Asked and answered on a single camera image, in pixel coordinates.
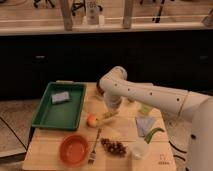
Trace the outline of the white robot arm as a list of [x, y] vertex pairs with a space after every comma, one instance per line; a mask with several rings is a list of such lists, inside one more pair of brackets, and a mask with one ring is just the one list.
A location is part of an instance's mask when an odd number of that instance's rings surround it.
[[104, 101], [116, 111], [121, 97], [175, 114], [191, 123], [186, 171], [213, 171], [213, 96], [188, 90], [134, 83], [121, 66], [113, 67], [99, 82]]

